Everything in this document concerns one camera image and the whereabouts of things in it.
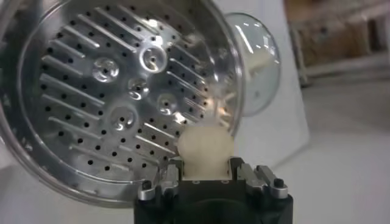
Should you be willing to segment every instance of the black bolt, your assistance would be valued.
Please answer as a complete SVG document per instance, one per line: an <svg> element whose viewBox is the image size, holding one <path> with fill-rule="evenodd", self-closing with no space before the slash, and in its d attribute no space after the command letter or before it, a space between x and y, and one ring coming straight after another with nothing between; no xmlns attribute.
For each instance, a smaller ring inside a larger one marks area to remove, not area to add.
<svg viewBox="0 0 390 224"><path fill-rule="evenodd" d="M142 190L150 190L152 189L152 182L150 180L146 180L142 182Z"/></svg>
<svg viewBox="0 0 390 224"><path fill-rule="evenodd" d="M276 188L283 188L285 186L285 182L283 181L283 179L276 178L274 179L274 186Z"/></svg>

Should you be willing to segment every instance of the stainless steel steamer basket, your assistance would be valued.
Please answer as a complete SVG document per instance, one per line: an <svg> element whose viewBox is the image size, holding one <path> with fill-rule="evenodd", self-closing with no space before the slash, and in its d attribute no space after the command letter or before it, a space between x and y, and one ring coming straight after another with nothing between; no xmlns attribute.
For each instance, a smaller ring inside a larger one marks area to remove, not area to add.
<svg viewBox="0 0 390 224"><path fill-rule="evenodd" d="M235 134L243 64L208 0L9 0L0 11L0 132L45 185L129 207L187 125Z"/></svg>

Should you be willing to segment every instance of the white sponge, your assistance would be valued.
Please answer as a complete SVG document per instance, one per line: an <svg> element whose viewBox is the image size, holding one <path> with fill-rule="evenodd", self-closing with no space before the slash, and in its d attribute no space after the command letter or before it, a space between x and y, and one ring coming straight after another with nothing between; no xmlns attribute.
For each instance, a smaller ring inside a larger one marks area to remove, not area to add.
<svg viewBox="0 0 390 224"><path fill-rule="evenodd" d="M233 138L223 127L188 127L177 143L186 180L228 180Z"/></svg>

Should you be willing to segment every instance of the metal rib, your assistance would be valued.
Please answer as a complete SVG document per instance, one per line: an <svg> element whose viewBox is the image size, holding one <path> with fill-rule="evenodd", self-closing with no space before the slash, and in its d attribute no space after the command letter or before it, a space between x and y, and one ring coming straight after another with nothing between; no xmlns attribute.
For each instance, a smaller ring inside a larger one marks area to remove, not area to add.
<svg viewBox="0 0 390 224"><path fill-rule="evenodd" d="M154 29L153 27L148 25L148 23L145 23L141 17L139 17L138 15L134 14L133 12L128 10L126 7L124 7L122 5L118 5L118 8L120 10L122 10L124 13L128 14L129 16L131 16L136 22L141 24L144 28L146 28L147 30L152 32L154 35L159 35L160 34L157 29Z"/></svg>
<svg viewBox="0 0 390 224"><path fill-rule="evenodd" d="M181 84L182 84L184 87L186 87L186 88L192 90L193 92L195 92L196 94L198 94L198 95L200 95L200 96L206 98L206 96L205 96L204 93L202 93L201 91L199 91L195 86L193 86L192 84L188 83L188 82L185 81L184 79L180 78L179 76L177 76L177 75L174 74L173 72L167 71L166 73L167 73L168 75L171 75L171 76L175 77L177 80L179 80L179 81L181 82Z"/></svg>
<svg viewBox="0 0 390 224"><path fill-rule="evenodd" d="M187 97L184 98L184 102L185 102L186 104L188 104L189 106L198 107L198 108L201 109L201 110L205 110L205 107L203 107L202 105L200 105L200 104L194 102L193 100L190 100L190 99L187 98Z"/></svg>
<svg viewBox="0 0 390 224"><path fill-rule="evenodd" d="M85 17L83 15L78 15L78 17L81 21L85 22L90 27L92 27L92 28L96 29L97 31L99 31L100 33L104 34L106 37L110 38L111 40L117 42L122 47L136 53L137 50L135 49L135 47L132 47L131 45L127 44L125 41L121 40L120 38L118 38L117 36L115 36L114 34L109 32L108 30L106 30L105 28L99 26L98 24L96 24L95 22L93 22L92 20L88 19L87 17Z"/></svg>
<svg viewBox="0 0 390 224"><path fill-rule="evenodd" d="M100 44L98 44L97 42L93 41L92 39L88 38L87 36L80 33L79 31L73 29L70 26L65 26L64 30L68 31L70 34L73 34L75 37L82 40L84 43L86 43L87 45L89 45L92 48L99 48L100 47Z"/></svg>
<svg viewBox="0 0 390 224"><path fill-rule="evenodd" d="M53 102L53 103L59 104L59 105L61 105L61 106L63 106L63 107L66 107L66 108L68 108L68 109L70 109L70 110L73 110L73 111L75 111L76 113L79 113L79 114L82 114L82 115L84 115L84 116L86 116L86 117L89 117L90 119L93 119L93 120L96 120L96 121L98 121L98 120L100 119L98 116L95 116L95 115L93 115L93 114L87 113L87 112L85 112L84 110L80 110L80 109L78 109L77 107L74 107L74 106L72 106L72 105L70 105L70 104L67 104L67 103L65 103L65 102L62 102L61 100L58 100L58 99L56 99L56 98L54 98L54 97L52 97L52 96L49 96L49 95L47 95L47 94L43 94L43 95L42 95L42 98L45 98L45 99L47 99L47 100L50 100L50 101Z"/></svg>
<svg viewBox="0 0 390 224"><path fill-rule="evenodd" d="M69 91L75 92L78 95L81 95L81 96L83 96L83 97L93 101L95 104L99 105L100 107L105 104L104 101L101 101L98 98L95 98L95 97L93 97L93 96L91 96L91 95L89 95L89 94L87 94L87 93L85 93L83 91L80 91L80 90L76 89L75 87L70 86L70 85L66 84L65 82L62 82L62 81L60 81L60 80L58 80L56 78L53 78L50 75L47 75L45 73L41 75L40 80L42 82L53 83L53 84L59 86L62 89L67 89Z"/></svg>
<svg viewBox="0 0 390 224"><path fill-rule="evenodd" d="M144 155L143 153L139 152L138 150L133 150L133 149L130 149L124 145L120 145L118 146L118 148L120 150L123 150L123 151L127 151L127 152L130 152L130 153L135 153L136 155L140 156L143 160L155 165L155 166L158 166L160 164L159 160L149 156L149 155Z"/></svg>
<svg viewBox="0 0 390 224"><path fill-rule="evenodd" d="M136 137L137 139L139 139L139 140L145 142L145 143L148 143L148 144L150 144L150 145L152 145L152 146L155 146L156 148L161 149L161 150L163 150L163 151L166 151L166 152L168 152L168 153L170 153L170 154L174 154L174 155L176 154L175 152L171 151L170 149L167 149L166 147L160 146L160 145L157 144L157 143L154 143L154 142L152 142L152 141L149 141L149 140L147 140L147 139L144 138L144 137L141 137L141 136L139 136L139 135L136 135L135 137Z"/></svg>
<svg viewBox="0 0 390 224"><path fill-rule="evenodd" d="M160 132L160 133L163 134L163 135L166 135L166 136L168 136L168 137L170 137L170 138L172 138L172 139L175 139L175 136L173 136L173 135L171 135L171 134L169 134L169 133L167 133L167 132L165 132L165 131L163 131L163 130L157 128L157 127L154 127L153 125L151 125L151 124L149 124L149 123L146 123L146 122L145 122L144 125L147 126L147 127L149 127L149 128L151 128L151 129L153 129L153 130L155 130L155 131Z"/></svg>
<svg viewBox="0 0 390 224"><path fill-rule="evenodd" d="M71 144L71 146L69 147L70 150L73 150L73 149L76 149L84 154L87 154L89 156L92 156L92 157L95 157L101 161L104 161L106 163L109 163L111 165L115 165L115 167L118 167L122 170L125 170L125 171L130 171L130 168L129 166L127 166L125 163L119 163L118 161L114 160L114 159L111 159L107 156L104 156L104 155L101 155L99 153L96 153L94 152L93 150L88 150L88 149L85 149L83 147L80 147L78 145L74 145L74 144Z"/></svg>
<svg viewBox="0 0 390 224"><path fill-rule="evenodd" d="M76 127L76 126L74 126L73 124L69 124L69 123L67 123L67 122L65 122L65 121L61 121L60 119L58 119L58 118L56 118L56 117L49 117L48 120L49 120L49 121L53 121L53 122L55 122L55 123L61 125L62 127L67 128L67 129L69 129L69 130L73 130L73 131L79 132L79 133L81 133L81 134L83 134L83 135L85 135L85 136L88 136L88 137L90 137L90 138L94 138L94 139L96 139L96 140L101 140L101 139L102 139L102 137L100 137L99 135L96 135L96 134L94 134L94 133L91 133L91 132L89 132L89 131L86 131L86 130L84 130L84 129L82 129L82 128Z"/></svg>
<svg viewBox="0 0 390 224"><path fill-rule="evenodd" d="M190 69L189 67L185 66L183 63L179 62L178 60L176 60L175 58L170 58L169 59L170 61L178 64L179 66L181 66L183 69L186 69L187 71L189 71L190 73L192 73L193 75L195 75L197 78L199 78L200 80L202 80L203 82L205 82L205 78L203 78L202 76L200 76L198 73L194 72L192 69Z"/></svg>
<svg viewBox="0 0 390 224"><path fill-rule="evenodd" d="M129 26L127 26L126 24L122 23L120 20L116 19L114 16L111 16L106 11L102 10L101 8L96 8L95 10L98 13L100 13L102 16L104 16L107 19L111 20L113 23L115 23L120 28L124 29L126 32L130 33L131 35L133 35L138 40L143 41L145 39L145 37L140 35L137 31L131 29Z"/></svg>
<svg viewBox="0 0 390 224"><path fill-rule="evenodd" d="M193 54L189 53L186 49L182 48L181 46L179 45L176 45L176 44L171 44L171 46L175 47L176 49L178 49L179 51L183 52L184 54L186 54L189 58L191 58L192 60L194 60L197 64L200 64L200 60L197 59Z"/></svg>
<svg viewBox="0 0 390 224"><path fill-rule="evenodd" d="M65 64L64 62L50 56L50 55L45 55L42 58L42 61L45 62L48 65L51 65L53 67L59 67L62 70L65 70L66 72L72 74L72 75L77 75L77 76L83 76L83 73L80 72L79 70L74 69L72 66Z"/></svg>
<svg viewBox="0 0 390 224"><path fill-rule="evenodd" d="M79 58L85 58L85 54L79 52L78 50L74 49L73 47L63 43L62 41L60 40L52 40L51 41L54 45L62 48L63 50L67 51L68 53L70 54L73 54L75 55L76 57L79 57Z"/></svg>

